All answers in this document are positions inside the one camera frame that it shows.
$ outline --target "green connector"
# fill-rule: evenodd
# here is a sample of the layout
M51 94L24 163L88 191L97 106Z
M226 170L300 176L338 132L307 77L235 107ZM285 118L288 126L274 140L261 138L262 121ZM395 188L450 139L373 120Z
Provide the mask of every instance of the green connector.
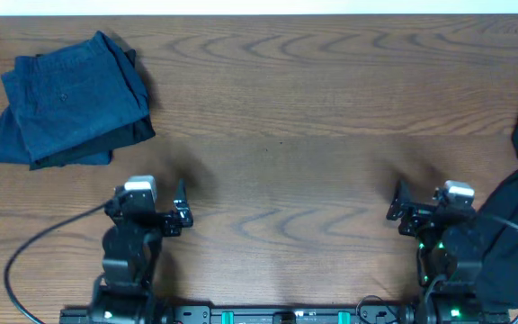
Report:
M351 313L348 311L339 311L339 324L351 324Z
M235 324L233 311L223 311L221 313L221 324Z

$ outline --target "denim pants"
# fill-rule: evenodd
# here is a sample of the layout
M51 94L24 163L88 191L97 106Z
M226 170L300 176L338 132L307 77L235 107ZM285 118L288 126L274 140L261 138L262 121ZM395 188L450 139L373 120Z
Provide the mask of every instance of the denim pants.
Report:
M30 169L106 165L111 150L155 136L147 89L124 53L98 31L47 55L18 57L2 80L0 162Z

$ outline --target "wooden table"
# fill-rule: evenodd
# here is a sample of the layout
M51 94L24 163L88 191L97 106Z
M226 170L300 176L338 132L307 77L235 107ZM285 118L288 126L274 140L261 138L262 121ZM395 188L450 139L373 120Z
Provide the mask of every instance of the wooden table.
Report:
M160 208L188 182L195 226L164 241L159 293L332 304L417 293L415 242L385 220L398 178L422 196L468 181L478 207L518 167L518 15L0 18L0 75L96 30L138 50L157 137L109 166L0 164L0 323L26 322L3 287L13 251L132 175L157 177ZM110 226L29 249L20 300L49 322L88 303Z

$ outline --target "white wall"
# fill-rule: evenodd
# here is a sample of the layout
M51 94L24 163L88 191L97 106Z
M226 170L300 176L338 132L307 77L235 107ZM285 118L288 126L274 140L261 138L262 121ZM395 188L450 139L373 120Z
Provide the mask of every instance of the white wall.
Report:
M0 0L0 15L518 14L518 0Z

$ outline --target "folded clothing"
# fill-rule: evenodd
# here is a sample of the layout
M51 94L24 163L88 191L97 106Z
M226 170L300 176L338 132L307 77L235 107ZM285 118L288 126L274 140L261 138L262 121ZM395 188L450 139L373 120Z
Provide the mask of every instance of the folded clothing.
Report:
M134 62L134 50L124 53L100 31L47 55L16 58L15 70L2 75L10 105L0 117L0 162L31 170L105 165L112 149L155 136Z

